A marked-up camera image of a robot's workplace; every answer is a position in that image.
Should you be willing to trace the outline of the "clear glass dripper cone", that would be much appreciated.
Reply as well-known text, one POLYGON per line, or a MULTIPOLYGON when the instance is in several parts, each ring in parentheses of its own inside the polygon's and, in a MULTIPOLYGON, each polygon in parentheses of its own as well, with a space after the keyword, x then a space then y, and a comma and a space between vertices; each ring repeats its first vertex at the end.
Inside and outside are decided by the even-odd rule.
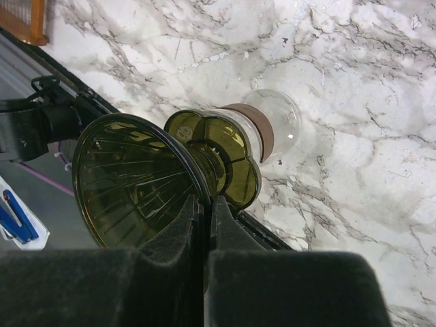
POLYGON ((298 106, 291 97, 274 89, 250 91, 239 102, 210 111, 242 127, 259 165, 281 161, 299 137, 298 106))

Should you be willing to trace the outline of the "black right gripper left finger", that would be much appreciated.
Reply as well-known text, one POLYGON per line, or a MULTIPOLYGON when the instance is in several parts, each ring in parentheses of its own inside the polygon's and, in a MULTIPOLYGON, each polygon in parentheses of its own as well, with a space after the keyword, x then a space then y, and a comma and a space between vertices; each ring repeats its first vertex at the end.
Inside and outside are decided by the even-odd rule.
POLYGON ((2 326, 198 326, 195 196, 138 249, 3 252, 2 326))

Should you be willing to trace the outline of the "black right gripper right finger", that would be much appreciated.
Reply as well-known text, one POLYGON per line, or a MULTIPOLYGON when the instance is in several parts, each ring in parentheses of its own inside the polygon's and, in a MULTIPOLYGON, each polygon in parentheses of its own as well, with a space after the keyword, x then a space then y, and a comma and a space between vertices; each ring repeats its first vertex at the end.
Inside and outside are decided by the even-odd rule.
POLYGON ((267 250, 213 204, 216 249, 208 259, 209 326, 389 326, 379 283, 360 255, 267 250))

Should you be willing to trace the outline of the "dark green glass dripper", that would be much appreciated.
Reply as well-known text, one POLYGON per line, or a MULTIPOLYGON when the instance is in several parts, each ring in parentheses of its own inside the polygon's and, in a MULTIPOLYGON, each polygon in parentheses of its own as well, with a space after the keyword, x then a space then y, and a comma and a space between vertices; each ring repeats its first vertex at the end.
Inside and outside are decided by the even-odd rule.
POLYGON ((262 185, 242 127, 210 110, 178 111, 163 127, 132 114, 101 116, 78 139, 72 178, 84 224, 103 248, 149 242, 189 196, 206 212, 219 196, 242 211, 262 185))

